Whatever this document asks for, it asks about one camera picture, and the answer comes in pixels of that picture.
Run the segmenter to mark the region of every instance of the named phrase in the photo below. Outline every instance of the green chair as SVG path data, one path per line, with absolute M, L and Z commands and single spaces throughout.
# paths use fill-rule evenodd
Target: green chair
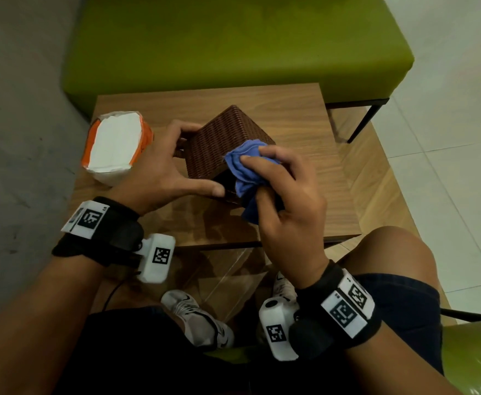
M 474 323 L 443 328 L 442 360 L 446 378 L 466 395 L 481 394 L 481 315 L 442 310 L 442 314 L 476 320 Z M 255 358 L 268 357 L 262 346 L 224 349 L 208 352 L 209 356 L 230 363 L 248 363 Z
M 383 0 L 86 0 L 62 87 L 100 94 L 316 82 L 327 108 L 385 104 L 413 55 Z

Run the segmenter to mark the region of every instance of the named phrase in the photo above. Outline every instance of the white tile floor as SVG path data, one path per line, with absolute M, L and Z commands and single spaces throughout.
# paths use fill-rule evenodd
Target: white tile floor
M 481 313 L 481 0 L 386 0 L 415 65 L 373 124 L 454 309 Z

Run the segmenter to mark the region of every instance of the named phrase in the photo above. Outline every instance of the blue rag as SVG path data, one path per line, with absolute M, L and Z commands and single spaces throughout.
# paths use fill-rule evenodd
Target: blue rag
M 237 196 L 241 199 L 242 206 L 245 208 L 241 217 L 253 224 L 259 224 L 259 212 L 257 211 L 255 193 L 259 186 L 268 186 L 269 183 L 258 173 L 245 167 L 241 163 L 240 158 L 242 155 L 261 156 L 259 153 L 259 147 L 265 145 L 267 144 L 261 140 L 247 140 L 224 156 L 228 168 L 230 168 L 231 173 L 237 178 L 237 181 L 235 182 L 235 192 L 237 192 Z M 262 158 L 268 159 L 275 164 L 280 163 L 276 159 L 267 158 L 265 156 Z M 275 196 L 275 207 L 277 211 L 284 209 L 283 201 L 278 195 Z

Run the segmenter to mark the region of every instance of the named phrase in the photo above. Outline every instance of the hand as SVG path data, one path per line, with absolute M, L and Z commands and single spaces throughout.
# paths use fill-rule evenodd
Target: hand
M 211 180 L 188 179 L 175 167 L 173 156 L 183 157 L 184 142 L 197 132 L 198 123 L 173 120 L 164 136 L 138 157 L 125 178 L 107 197 L 145 215 L 184 195 L 224 197 L 224 187 Z
M 264 251 L 296 288 L 306 288 L 319 280 L 329 263 L 323 246 L 326 200 L 319 191 L 315 168 L 288 148 L 270 145 L 260 147 L 259 152 L 288 164 L 292 173 L 264 158 L 240 159 L 273 188 L 259 187 L 256 194 Z M 283 199 L 281 212 L 275 209 L 274 190 Z

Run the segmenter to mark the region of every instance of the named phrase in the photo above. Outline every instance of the tissue box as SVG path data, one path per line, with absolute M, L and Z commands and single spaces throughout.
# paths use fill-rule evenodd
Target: tissue box
M 224 161 L 224 155 L 246 140 L 259 139 L 275 144 L 264 130 L 236 105 L 231 105 L 208 122 L 184 145 L 187 174 L 190 179 L 210 179 L 224 186 L 221 201 L 241 204 L 235 192 L 235 177 Z
M 99 182 L 115 186 L 152 139 L 139 112 L 100 115 L 89 129 L 81 165 Z

